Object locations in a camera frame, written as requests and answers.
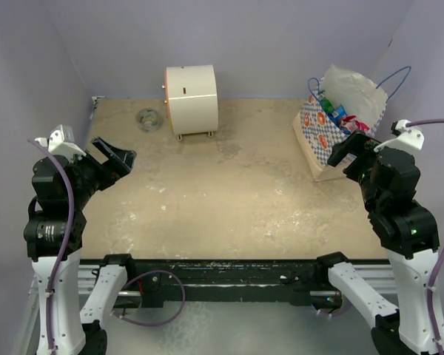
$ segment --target metal frame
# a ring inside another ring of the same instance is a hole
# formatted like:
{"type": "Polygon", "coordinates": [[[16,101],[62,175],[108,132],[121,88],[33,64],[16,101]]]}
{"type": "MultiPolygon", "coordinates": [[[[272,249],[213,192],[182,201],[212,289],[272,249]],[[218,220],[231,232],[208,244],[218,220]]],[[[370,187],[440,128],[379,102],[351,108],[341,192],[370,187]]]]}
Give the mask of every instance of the metal frame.
{"type": "MultiPolygon", "coordinates": [[[[375,291],[380,294],[397,293],[393,271],[388,260],[351,260],[351,262],[357,274],[375,291]]],[[[100,260],[81,260],[78,270],[79,296],[85,297],[92,293],[97,277],[95,271],[99,269],[99,263],[100,260]]],[[[314,283],[301,285],[302,280],[290,285],[280,284],[280,281],[287,280],[287,277],[296,277],[294,271],[302,270],[306,271],[306,274],[312,273],[315,263],[315,260],[135,260],[137,274],[162,269],[179,276],[184,284],[188,302],[254,302],[253,300],[275,302],[280,300],[278,302],[290,302],[293,305],[311,305],[311,297],[335,295],[336,290],[329,285],[314,283]],[[211,275],[226,274],[228,271],[232,276],[212,280],[209,278],[211,275]],[[258,276],[261,277],[253,279],[239,277],[248,276],[250,273],[259,273],[258,276]],[[188,274],[189,276],[193,274],[195,277],[198,274],[205,274],[208,277],[192,278],[189,283],[188,274]],[[299,300],[292,302],[294,296],[299,300]]],[[[144,279],[144,300],[146,300],[144,307],[162,307],[164,300],[159,300],[159,297],[166,298],[166,301],[181,299],[179,286],[169,283],[169,280],[163,279],[161,284],[161,281],[153,281],[152,277],[144,279]],[[150,291],[149,285],[156,289],[150,291]]],[[[140,300],[141,295],[137,288],[118,293],[118,301],[128,298],[140,300]]],[[[38,311],[38,283],[34,278],[13,355],[28,355],[36,351],[38,339],[35,338],[36,334],[39,335],[38,311]]]]}

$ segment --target cable clip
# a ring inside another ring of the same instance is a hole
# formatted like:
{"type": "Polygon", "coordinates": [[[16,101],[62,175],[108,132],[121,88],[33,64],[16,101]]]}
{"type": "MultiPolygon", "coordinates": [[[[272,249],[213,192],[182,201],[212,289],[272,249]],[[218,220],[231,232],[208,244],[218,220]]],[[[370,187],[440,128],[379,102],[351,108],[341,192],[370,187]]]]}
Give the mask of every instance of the cable clip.
{"type": "Polygon", "coordinates": [[[52,295],[54,295],[54,293],[55,293],[54,290],[52,290],[51,292],[45,291],[45,292],[44,292],[44,296],[45,296],[46,298],[50,298],[52,295]]]}
{"type": "Polygon", "coordinates": [[[54,345],[54,347],[52,349],[47,349],[47,353],[48,353],[48,355],[53,355],[53,354],[56,354],[57,350],[58,350],[58,347],[56,345],[54,345]]]}
{"type": "Polygon", "coordinates": [[[436,344],[438,344],[438,345],[441,345],[441,346],[443,346],[443,340],[442,339],[436,339],[436,338],[433,338],[433,340],[432,340],[433,342],[435,342],[436,344]]]}

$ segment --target orange label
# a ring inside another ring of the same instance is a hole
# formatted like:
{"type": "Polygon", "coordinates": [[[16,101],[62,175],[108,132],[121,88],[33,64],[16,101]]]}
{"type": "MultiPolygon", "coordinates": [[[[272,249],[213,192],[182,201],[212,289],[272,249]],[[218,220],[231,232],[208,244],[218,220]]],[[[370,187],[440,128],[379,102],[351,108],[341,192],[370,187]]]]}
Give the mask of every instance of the orange label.
{"type": "Polygon", "coordinates": [[[317,122],[319,122],[321,126],[326,124],[326,116],[322,112],[317,113],[317,122]]]}
{"type": "Polygon", "coordinates": [[[323,135],[318,135],[320,145],[323,146],[324,149],[327,149],[327,139],[323,135]]]}

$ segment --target white cylindrical container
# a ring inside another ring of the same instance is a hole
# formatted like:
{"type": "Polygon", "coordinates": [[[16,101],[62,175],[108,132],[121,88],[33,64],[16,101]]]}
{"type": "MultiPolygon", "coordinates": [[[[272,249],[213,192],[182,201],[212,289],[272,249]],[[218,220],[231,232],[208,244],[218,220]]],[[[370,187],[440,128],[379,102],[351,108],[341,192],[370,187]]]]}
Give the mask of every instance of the white cylindrical container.
{"type": "Polygon", "coordinates": [[[189,133],[212,133],[218,128],[214,67],[167,67],[164,89],[172,131],[181,139],[189,133]]]}

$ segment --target gray floor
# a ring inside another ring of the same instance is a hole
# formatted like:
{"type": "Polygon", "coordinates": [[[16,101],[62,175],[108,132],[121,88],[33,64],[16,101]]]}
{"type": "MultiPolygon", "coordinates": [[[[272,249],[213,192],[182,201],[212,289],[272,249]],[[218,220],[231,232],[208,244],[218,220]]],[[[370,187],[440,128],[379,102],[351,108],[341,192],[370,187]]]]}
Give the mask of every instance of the gray floor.
{"type": "MultiPolygon", "coordinates": [[[[170,317],[179,304],[134,311],[141,321],[170,317]]],[[[282,303],[191,302],[172,323],[142,328],[113,317],[108,355],[376,354],[370,329],[353,308],[329,319],[282,303]]]]}

